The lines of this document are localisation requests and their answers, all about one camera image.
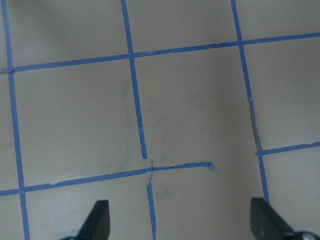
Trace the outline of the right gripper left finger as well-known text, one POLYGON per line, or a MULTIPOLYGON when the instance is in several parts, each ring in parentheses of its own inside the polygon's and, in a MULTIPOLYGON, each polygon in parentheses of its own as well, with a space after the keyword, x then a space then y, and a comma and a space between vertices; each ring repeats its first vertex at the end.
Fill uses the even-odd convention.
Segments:
POLYGON ((62 240, 108 240, 111 232, 108 200, 97 200, 75 236, 62 240))

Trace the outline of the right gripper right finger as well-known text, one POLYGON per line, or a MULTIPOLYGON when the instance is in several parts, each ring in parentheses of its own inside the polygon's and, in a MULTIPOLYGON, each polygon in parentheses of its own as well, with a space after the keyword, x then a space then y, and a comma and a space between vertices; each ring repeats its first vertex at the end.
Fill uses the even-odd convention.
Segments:
POLYGON ((295 230, 262 197, 250 200, 250 230, 256 240, 318 240, 309 230, 295 230))

